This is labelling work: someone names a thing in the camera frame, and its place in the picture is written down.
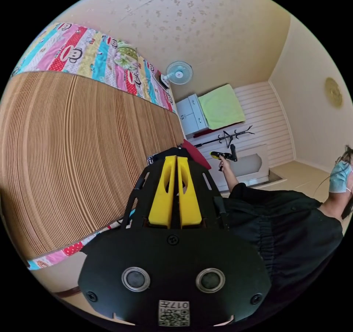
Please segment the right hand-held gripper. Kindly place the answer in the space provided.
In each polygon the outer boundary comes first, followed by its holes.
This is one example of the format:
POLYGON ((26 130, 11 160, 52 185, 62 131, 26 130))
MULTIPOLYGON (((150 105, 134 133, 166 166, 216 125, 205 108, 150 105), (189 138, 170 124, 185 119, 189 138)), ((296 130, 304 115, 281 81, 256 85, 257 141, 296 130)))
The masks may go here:
POLYGON ((233 154, 231 153, 220 153, 220 152, 216 152, 216 151, 213 151, 210 153, 210 155, 214 158, 214 159, 220 159, 220 157, 223 157, 224 159, 226 160, 229 160, 229 161, 235 161, 235 157, 233 154))

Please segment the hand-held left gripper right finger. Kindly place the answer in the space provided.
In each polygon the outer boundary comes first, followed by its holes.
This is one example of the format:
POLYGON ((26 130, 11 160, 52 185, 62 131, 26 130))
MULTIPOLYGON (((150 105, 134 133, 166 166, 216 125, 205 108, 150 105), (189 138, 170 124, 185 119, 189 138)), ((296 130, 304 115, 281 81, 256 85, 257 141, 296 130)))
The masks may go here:
POLYGON ((177 158, 177 172, 181 227, 200 225, 202 216, 187 158, 177 158))

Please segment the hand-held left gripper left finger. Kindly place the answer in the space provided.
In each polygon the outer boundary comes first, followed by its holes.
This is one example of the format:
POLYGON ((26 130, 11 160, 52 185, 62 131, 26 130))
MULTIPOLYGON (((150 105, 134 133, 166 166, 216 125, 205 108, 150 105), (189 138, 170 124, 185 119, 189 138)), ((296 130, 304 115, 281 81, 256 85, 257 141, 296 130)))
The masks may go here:
POLYGON ((148 216, 149 223, 167 229, 171 226, 177 157, 167 156, 148 216))

